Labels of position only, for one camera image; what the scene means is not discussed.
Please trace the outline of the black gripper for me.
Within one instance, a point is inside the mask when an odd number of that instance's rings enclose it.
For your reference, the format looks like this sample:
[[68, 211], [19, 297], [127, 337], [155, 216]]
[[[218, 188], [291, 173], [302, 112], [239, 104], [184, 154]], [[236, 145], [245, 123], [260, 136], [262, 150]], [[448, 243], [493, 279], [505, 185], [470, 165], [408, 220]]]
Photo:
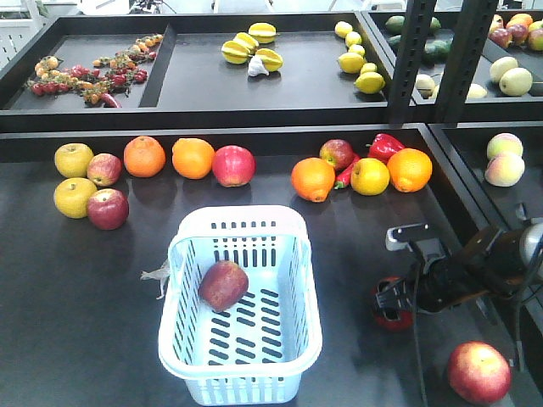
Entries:
[[[418, 266], [411, 280], [386, 277], [377, 283], [376, 305], [414, 305], [418, 312], [438, 313], [490, 292], [479, 267], [485, 250], [469, 243], [452, 253], [439, 239], [425, 239], [412, 244]], [[411, 321], [412, 309], [382, 307], [384, 321]]]

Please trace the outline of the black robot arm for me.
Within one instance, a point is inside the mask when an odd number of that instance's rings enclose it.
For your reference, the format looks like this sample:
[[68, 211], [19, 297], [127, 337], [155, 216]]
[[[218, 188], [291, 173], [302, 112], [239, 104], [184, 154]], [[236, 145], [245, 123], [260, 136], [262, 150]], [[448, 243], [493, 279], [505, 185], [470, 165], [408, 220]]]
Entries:
[[487, 226], [455, 253], [426, 223], [388, 229], [385, 244], [416, 259], [408, 276], [384, 278], [373, 289], [373, 315], [391, 331], [409, 327], [416, 313], [439, 313], [485, 294], [512, 298], [542, 278], [541, 224]]

